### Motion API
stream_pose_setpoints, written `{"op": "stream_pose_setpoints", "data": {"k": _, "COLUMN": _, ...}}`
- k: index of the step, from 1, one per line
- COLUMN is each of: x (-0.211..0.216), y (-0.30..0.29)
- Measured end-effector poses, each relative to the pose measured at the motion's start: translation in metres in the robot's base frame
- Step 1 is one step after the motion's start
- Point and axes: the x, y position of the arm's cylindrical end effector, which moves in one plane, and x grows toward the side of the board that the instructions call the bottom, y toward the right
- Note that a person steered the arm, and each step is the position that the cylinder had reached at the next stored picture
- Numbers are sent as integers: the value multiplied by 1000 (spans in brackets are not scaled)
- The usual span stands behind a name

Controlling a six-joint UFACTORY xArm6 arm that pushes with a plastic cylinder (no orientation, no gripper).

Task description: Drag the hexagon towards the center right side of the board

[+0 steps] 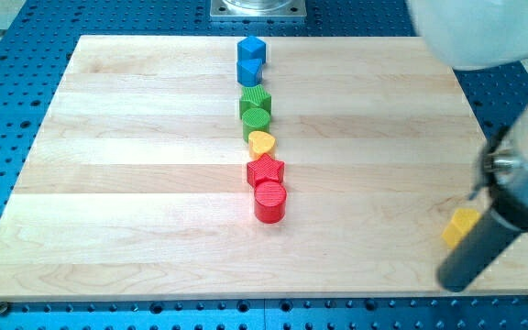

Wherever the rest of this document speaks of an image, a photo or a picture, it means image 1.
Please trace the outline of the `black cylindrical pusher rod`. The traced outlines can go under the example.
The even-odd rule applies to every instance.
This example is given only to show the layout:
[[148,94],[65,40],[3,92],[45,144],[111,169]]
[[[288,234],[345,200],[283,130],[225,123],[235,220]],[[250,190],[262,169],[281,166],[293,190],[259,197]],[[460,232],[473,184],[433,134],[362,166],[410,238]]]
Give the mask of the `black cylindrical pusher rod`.
[[487,209],[438,267],[439,284],[447,291],[462,292],[522,233],[497,210]]

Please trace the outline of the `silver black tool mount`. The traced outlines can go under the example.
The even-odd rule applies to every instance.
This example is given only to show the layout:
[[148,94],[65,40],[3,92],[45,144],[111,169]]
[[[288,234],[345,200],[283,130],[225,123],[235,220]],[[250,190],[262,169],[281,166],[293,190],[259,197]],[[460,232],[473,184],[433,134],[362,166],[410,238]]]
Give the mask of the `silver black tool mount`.
[[491,208],[511,226],[528,232],[528,105],[509,127],[482,148],[469,199],[486,188]]

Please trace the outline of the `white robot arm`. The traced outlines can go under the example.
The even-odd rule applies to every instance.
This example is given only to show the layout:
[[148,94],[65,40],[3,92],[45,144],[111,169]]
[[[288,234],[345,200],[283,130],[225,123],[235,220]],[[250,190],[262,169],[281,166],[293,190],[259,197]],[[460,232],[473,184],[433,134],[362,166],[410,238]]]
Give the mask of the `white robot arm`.
[[[443,63],[461,71],[528,59],[528,1],[409,0],[415,30]],[[528,105],[478,154],[469,194],[490,205],[438,267],[440,285],[462,292],[516,238],[528,233]]]

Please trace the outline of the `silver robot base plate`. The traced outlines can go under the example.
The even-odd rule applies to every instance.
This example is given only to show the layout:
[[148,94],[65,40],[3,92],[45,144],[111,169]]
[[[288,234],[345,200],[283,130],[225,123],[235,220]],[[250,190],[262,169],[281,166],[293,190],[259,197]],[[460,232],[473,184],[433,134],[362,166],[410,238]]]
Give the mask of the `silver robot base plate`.
[[210,18],[305,18],[305,0],[211,0]]

